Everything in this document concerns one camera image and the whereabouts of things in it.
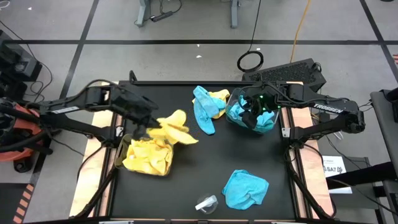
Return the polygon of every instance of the blue cloth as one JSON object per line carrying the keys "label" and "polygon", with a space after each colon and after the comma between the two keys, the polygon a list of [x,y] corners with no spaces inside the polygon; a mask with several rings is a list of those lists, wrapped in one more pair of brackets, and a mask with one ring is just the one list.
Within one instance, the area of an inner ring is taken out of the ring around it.
{"label": "blue cloth", "polygon": [[220,110],[225,109],[226,103],[219,98],[211,97],[202,86],[197,86],[193,90],[193,94],[196,98],[193,103],[193,112],[200,129],[206,134],[214,134],[216,130],[211,118]]}
{"label": "blue cloth", "polygon": [[[245,105],[246,100],[243,99],[242,96],[239,97],[241,100],[241,104]],[[242,107],[240,107],[239,103],[236,102],[232,107],[227,108],[226,110],[226,115],[228,116],[229,119],[231,119],[233,122],[237,123],[238,125],[247,128],[247,126],[243,123],[242,117],[239,115],[244,111]],[[271,118],[274,116],[274,112],[271,111],[271,113],[264,112],[262,115],[257,117],[257,124],[256,127],[254,128],[255,131],[260,132],[260,133],[266,133],[269,130],[272,130],[274,128],[274,122],[271,120]]]}
{"label": "blue cloth", "polygon": [[268,190],[268,182],[246,170],[235,170],[222,193],[229,208],[246,210],[252,204],[261,205]]}

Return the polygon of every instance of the yellow rag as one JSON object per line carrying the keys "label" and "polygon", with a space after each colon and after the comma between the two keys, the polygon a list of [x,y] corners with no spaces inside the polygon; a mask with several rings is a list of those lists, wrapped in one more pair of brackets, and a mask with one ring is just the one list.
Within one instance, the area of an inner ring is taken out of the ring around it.
{"label": "yellow rag", "polygon": [[157,118],[162,128],[148,128],[147,134],[154,139],[166,139],[171,145],[177,142],[195,144],[198,140],[188,134],[189,128],[184,126],[186,120],[187,114],[177,110],[168,118]]}
{"label": "yellow rag", "polygon": [[[209,95],[211,97],[219,98],[223,100],[226,103],[226,98],[229,97],[229,91],[228,90],[221,90],[218,92],[209,92]],[[223,114],[225,113],[225,109],[221,110],[218,115],[214,115],[214,119],[220,118]]]}
{"label": "yellow rag", "polygon": [[164,140],[131,140],[127,158],[123,160],[126,169],[152,175],[167,175],[173,158],[171,145]]}

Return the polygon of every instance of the floor tile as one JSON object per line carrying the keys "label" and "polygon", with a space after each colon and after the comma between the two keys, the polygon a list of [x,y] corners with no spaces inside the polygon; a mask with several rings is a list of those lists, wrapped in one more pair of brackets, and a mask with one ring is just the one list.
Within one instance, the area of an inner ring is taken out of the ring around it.
{"label": "floor tile", "polygon": [[398,40],[398,1],[367,0],[366,4],[384,40]]}
{"label": "floor tile", "polygon": [[[127,80],[133,70],[138,80],[241,80],[236,61],[248,45],[86,45],[68,94],[76,94],[96,78]],[[253,45],[267,53],[263,67],[289,61],[289,45]],[[243,67],[257,65],[259,58],[243,60]]]}
{"label": "floor tile", "polygon": [[[13,0],[0,20],[23,39],[80,39],[93,0]],[[3,25],[13,39],[17,39]]]}
{"label": "floor tile", "polygon": [[[242,1],[238,28],[231,29],[231,6],[220,0],[183,0],[180,11],[159,22],[134,25],[139,1],[102,0],[98,4],[88,39],[165,40],[165,39],[250,39],[258,0]],[[152,1],[152,15],[159,15],[159,2]],[[177,0],[164,1],[164,11],[178,8]]]}
{"label": "floor tile", "polygon": [[[263,1],[255,39],[293,40],[306,0]],[[298,40],[376,40],[359,1],[314,0]]]}

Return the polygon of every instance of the transparent container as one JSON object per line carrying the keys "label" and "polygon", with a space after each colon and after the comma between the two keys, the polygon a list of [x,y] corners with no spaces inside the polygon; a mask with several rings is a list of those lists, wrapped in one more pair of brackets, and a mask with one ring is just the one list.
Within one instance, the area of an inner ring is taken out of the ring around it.
{"label": "transparent container", "polygon": [[244,111],[238,103],[238,99],[241,100],[241,104],[244,107],[245,101],[243,100],[245,92],[242,91],[241,88],[235,88],[232,92],[229,100],[226,104],[226,119],[230,123],[237,124],[240,127],[246,128],[248,130],[254,131],[255,133],[264,134],[274,128],[275,122],[279,116],[279,110],[273,112],[276,116],[272,116],[271,118],[264,120],[263,118],[268,118],[271,115],[268,112],[264,112],[260,117],[257,118],[257,126],[254,129],[249,129],[242,121],[242,117],[239,115]]}
{"label": "transparent container", "polygon": [[213,213],[218,205],[218,201],[215,195],[205,194],[202,195],[195,206],[196,210],[203,212],[206,215]]}

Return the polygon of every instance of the black table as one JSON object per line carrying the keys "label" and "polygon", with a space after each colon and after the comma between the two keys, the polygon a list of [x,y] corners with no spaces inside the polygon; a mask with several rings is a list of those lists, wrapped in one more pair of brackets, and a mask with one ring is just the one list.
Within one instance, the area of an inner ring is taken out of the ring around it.
{"label": "black table", "polygon": [[[164,219],[235,219],[235,220],[293,220],[295,204],[292,182],[283,163],[284,147],[280,123],[264,134],[227,122],[226,115],[213,120],[216,133],[205,134],[197,125],[193,114],[193,89],[197,83],[164,83],[155,85],[139,82],[129,88],[156,102],[159,110],[155,117],[170,116],[175,110],[187,113],[186,126],[198,143],[177,144],[170,174],[157,177],[127,170],[119,170],[111,194],[110,216],[113,218]],[[208,91],[233,89],[243,83],[202,83]],[[127,122],[126,132],[134,125]],[[269,183],[262,205],[253,205],[245,211],[228,208],[221,191],[236,169],[266,179]],[[204,194],[214,194],[218,208],[210,215],[195,210],[197,200]]]}

